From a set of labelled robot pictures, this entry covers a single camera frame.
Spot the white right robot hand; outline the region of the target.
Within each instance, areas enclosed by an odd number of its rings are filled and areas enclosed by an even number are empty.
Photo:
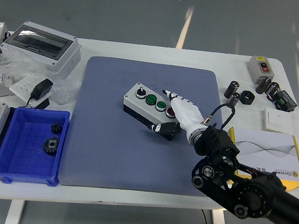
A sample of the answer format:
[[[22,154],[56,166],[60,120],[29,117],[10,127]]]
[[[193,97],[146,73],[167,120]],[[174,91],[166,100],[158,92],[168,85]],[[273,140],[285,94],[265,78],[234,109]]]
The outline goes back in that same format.
[[[199,108],[190,100],[170,92],[162,91],[170,99],[170,105],[174,111],[178,123],[164,122],[160,124],[149,124],[147,127],[162,136],[172,136],[181,130],[186,131],[186,138],[191,145],[194,145],[200,135],[206,130],[204,120]]]

